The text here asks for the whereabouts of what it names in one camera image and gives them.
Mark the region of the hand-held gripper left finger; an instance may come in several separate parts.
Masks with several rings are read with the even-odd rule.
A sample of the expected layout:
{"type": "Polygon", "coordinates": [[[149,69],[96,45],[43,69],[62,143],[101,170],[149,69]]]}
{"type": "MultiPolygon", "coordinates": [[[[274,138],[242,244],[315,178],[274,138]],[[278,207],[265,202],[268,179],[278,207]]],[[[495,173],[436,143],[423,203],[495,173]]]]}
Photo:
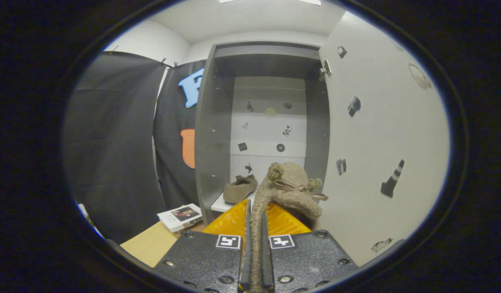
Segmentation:
{"type": "Polygon", "coordinates": [[[250,288],[252,201],[245,199],[204,231],[184,232],[155,270],[196,293],[242,293],[250,288]]]}

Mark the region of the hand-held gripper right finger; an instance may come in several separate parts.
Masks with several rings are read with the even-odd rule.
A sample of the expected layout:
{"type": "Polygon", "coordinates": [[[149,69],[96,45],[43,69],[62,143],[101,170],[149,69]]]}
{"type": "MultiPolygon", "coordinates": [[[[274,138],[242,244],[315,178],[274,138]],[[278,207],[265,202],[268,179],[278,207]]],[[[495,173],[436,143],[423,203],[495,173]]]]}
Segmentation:
{"type": "Polygon", "coordinates": [[[262,219],[262,287],[269,292],[311,291],[358,271],[327,230],[311,230],[275,203],[262,219]]]}

